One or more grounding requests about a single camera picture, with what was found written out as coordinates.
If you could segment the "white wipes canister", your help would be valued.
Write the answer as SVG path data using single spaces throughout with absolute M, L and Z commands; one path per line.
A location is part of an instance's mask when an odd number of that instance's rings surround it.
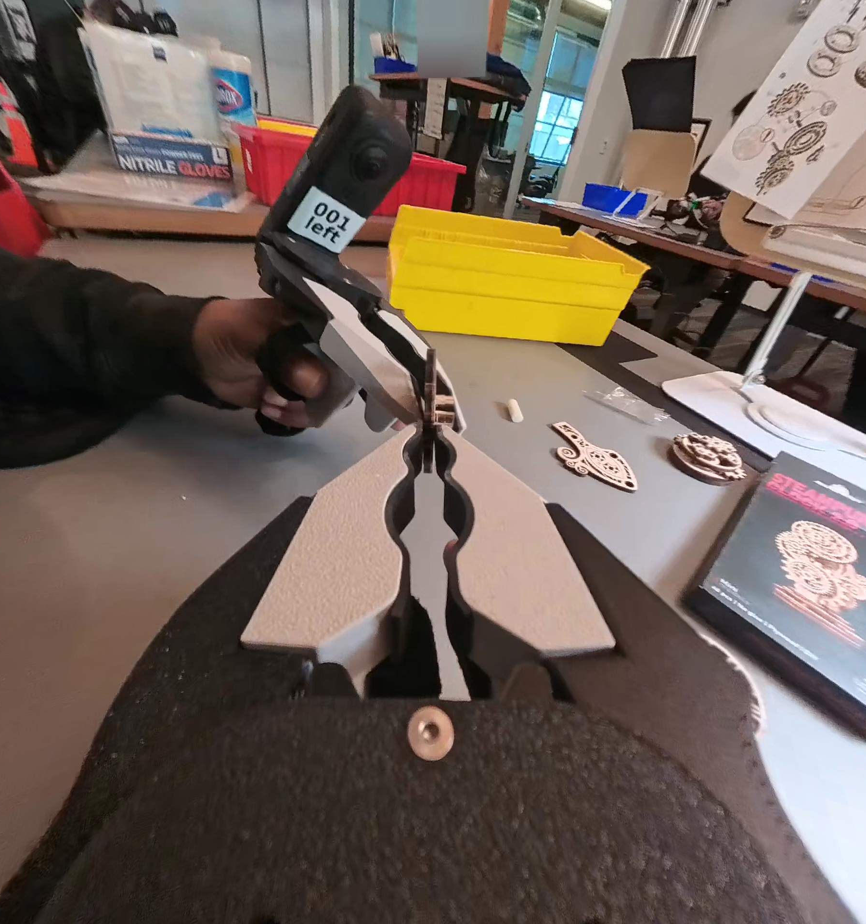
M 209 49 L 207 59 L 222 136 L 229 146 L 238 146 L 238 126 L 257 127 L 252 62 L 222 47 Z

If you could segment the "person's left hand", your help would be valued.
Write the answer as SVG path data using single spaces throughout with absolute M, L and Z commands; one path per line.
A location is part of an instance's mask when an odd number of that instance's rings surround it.
M 200 311 L 192 344 L 200 375 L 216 398 L 301 431 L 312 427 L 305 403 L 323 396 L 329 369 L 311 350 L 290 342 L 293 324 L 274 298 L 219 298 Z

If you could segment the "brown standing desk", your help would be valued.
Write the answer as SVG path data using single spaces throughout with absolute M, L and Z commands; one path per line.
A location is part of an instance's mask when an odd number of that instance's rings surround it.
M 381 100 L 404 104 L 405 126 L 412 138 L 414 151 L 418 152 L 419 136 L 427 113 L 428 80 L 407 72 L 371 74 L 369 79 L 377 86 Z M 511 110 L 520 111 L 524 107 L 527 97 L 469 77 L 448 78 L 444 93 L 445 101 L 456 103 L 458 113 L 455 131 L 444 159 L 465 168 L 463 178 L 457 182 L 451 209 L 461 214 L 471 214 L 474 210 L 478 169 L 492 126 L 491 119 L 485 118 L 485 109 L 503 109 L 504 115 L 509 116 Z

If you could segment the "yellow plastic bin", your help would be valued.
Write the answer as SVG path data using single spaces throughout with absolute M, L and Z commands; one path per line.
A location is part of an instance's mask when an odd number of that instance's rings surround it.
M 388 300 L 425 332 L 593 347 L 647 270 L 583 232 L 402 205 Z

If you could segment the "white metal stand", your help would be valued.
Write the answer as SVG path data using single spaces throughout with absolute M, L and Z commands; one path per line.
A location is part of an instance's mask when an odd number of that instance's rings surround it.
M 765 384 L 764 371 L 780 335 L 814 275 L 796 271 L 763 338 L 742 373 L 711 372 L 661 384 L 665 395 L 774 458 L 791 448 L 852 456 L 866 462 L 866 435 L 832 421 Z

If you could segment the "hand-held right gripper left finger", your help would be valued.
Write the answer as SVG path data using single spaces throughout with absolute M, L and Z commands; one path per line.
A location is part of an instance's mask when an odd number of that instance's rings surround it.
M 416 627 L 409 553 L 416 427 L 321 488 L 242 630 L 242 647 L 343 670 L 356 694 L 405 655 Z

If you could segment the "red plastic bin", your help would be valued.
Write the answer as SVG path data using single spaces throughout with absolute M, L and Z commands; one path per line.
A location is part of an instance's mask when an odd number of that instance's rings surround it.
M 272 205 L 290 179 L 311 139 L 239 126 L 246 186 L 254 198 Z M 453 195 L 465 168 L 446 160 L 414 154 L 405 175 L 375 209 L 379 217 L 395 217 L 402 205 L 451 211 Z

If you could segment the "red plastic stool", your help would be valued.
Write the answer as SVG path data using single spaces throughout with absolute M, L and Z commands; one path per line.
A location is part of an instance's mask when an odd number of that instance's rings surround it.
M 44 220 L 0 161 L 0 248 L 34 257 L 48 237 Z

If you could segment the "printed instruction sheet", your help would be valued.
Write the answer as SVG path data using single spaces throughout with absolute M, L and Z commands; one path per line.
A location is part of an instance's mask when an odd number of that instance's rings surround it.
M 866 227 L 866 2 L 820 2 L 704 175 L 754 222 Z

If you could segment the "white plastic package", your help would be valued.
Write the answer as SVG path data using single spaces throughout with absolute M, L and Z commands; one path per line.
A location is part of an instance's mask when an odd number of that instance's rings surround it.
M 204 51 L 92 20 L 78 34 L 110 132 L 199 142 L 221 139 Z

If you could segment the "blue plastic tray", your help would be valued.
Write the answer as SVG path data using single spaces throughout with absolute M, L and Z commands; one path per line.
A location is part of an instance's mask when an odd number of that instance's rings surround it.
M 657 201 L 658 193 L 639 188 L 627 190 L 608 184 L 588 183 L 582 193 L 582 206 L 606 215 L 637 218 Z

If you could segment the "small stacked wooden gear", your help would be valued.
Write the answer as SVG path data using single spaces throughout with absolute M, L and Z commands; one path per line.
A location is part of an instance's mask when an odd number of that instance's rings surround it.
M 727 486 L 748 476 L 737 447 L 716 436 L 677 435 L 670 444 L 669 455 L 677 468 L 706 484 Z

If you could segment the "black puzzle box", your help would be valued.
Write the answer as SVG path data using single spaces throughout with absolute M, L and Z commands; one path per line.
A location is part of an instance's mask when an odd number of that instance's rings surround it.
M 866 740 L 866 488 L 779 454 L 685 604 Z

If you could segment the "clear plastic bag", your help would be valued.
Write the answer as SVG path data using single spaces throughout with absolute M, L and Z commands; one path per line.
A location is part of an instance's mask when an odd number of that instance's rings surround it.
M 657 426 L 671 419 L 670 413 L 649 404 L 621 386 L 610 390 L 586 389 L 583 396 L 597 405 L 647 426 Z

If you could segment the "person's left forearm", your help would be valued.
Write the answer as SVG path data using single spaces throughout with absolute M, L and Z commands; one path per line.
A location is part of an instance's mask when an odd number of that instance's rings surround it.
M 206 305 L 0 248 L 0 469 L 78 456 L 163 398 L 228 409 L 194 353 Z

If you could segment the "ornate wooden teardrop piece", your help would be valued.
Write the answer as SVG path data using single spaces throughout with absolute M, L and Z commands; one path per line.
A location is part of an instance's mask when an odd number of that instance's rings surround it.
M 620 491 L 635 493 L 638 479 L 624 457 L 588 441 L 567 422 L 555 422 L 550 429 L 564 440 L 555 450 L 557 460 L 571 473 L 597 479 Z

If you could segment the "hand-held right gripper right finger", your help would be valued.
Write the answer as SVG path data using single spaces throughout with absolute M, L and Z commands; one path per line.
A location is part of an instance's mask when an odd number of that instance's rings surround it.
M 611 653 L 615 637 L 546 502 L 450 429 L 440 432 L 446 624 L 470 695 L 514 670 Z

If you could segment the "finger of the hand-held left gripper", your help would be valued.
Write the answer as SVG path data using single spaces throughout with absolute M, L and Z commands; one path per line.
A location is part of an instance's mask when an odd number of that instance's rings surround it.
M 382 342 L 385 349 L 403 365 L 404 369 L 412 377 L 421 417 L 423 417 L 425 364 L 427 348 L 431 346 L 404 317 L 401 317 L 392 309 L 381 308 L 378 310 L 374 319 L 374 334 Z M 439 359 L 437 359 L 437 366 L 439 375 L 438 394 L 451 395 L 455 399 L 457 420 L 451 429 L 456 433 L 464 433 L 466 420 L 458 395 Z
M 414 424 L 422 419 L 414 378 L 363 322 L 356 306 L 310 279 L 304 281 L 324 323 L 321 352 L 366 392 L 366 423 L 380 432 L 386 421 Z

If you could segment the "blue glove box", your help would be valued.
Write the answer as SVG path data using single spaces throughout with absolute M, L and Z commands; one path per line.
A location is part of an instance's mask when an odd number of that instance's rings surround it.
M 237 190 L 230 149 L 218 143 L 112 132 L 108 142 L 116 167 L 134 176 L 191 179 Z

